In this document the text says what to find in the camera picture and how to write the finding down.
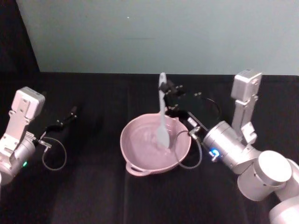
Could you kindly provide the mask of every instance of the bowl handle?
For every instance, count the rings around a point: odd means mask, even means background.
[[[149,171],[149,170],[136,168],[133,164],[131,164],[129,162],[127,162],[127,164],[126,164],[126,169],[130,174],[132,174],[134,176],[146,176],[151,173],[151,171]]]

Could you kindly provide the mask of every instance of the blue indicator light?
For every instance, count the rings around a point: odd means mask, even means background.
[[[215,148],[212,148],[211,152],[213,153],[214,156],[218,157],[220,155],[220,153],[218,152],[218,150],[215,149]]]

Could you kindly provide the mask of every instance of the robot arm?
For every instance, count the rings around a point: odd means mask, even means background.
[[[44,102],[43,95],[28,87],[16,92],[12,109],[9,111],[9,123],[0,139],[2,185],[11,182],[27,159],[35,152],[35,146],[32,143],[35,137],[27,132],[27,129],[28,125],[40,114]]]
[[[236,100],[232,126],[225,121],[211,126],[212,122],[202,118],[202,114],[196,114],[192,106],[192,111],[187,110],[182,99],[176,105],[168,105],[171,96],[178,96],[177,93],[172,94],[175,91],[171,88],[166,88],[167,114],[179,117],[190,129],[200,127],[196,134],[203,139],[202,144],[212,156],[212,161],[222,160],[239,175],[239,190],[248,199],[261,201],[272,192],[277,194],[282,202],[270,211],[271,224],[295,224],[299,220],[299,166],[277,152],[260,152],[251,145],[257,138],[250,120],[260,82],[261,73],[253,70],[245,70],[235,76],[231,93]]]

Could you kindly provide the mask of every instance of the black tablecloth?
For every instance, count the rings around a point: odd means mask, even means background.
[[[215,100],[231,122],[233,76],[168,75],[186,89]],[[298,77],[264,76],[252,123],[258,150],[274,150],[299,163]],[[158,112],[158,75],[41,73],[14,79],[1,74],[0,131],[4,133],[14,93],[23,86],[47,92],[46,103],[29,131],[79,107],[78,119],[62,133],[68,152],[62,171],[41,163],[42,147],[14,181],[2,187],[0,223],[28,224],[268,224],[275,195],[252,202],[239,192],[236,178],[204,154],[195,170],[174,170],[137,178],[125,170],[119,138],[123,127],[144,113]],[[195,163],[190,153],[187,163]]]

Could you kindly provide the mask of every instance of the silver cylinder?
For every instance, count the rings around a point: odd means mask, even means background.
[[[236,174],[241,174],[251,164],[251,160],[260,154],[251,145],[243,145],[236,132],[225,121],[212,128],[203,143],[210,150],[216,149],[223,163]]]
[[[288,160],[274,151],[262,152],[239,177],[238,187],[252,201],[261,201],[285,186],[292,175]]]
[[[19,173],[24,162],[26,162],[35,152],[32,140],[25,137],[14,153],[8,157],[2,157],[0,161],[0,173],[2,175],[2,185],[8,184]]]
[[[271,224],[299,223],[299,196],[285,200],[276,205],[269,213]]]

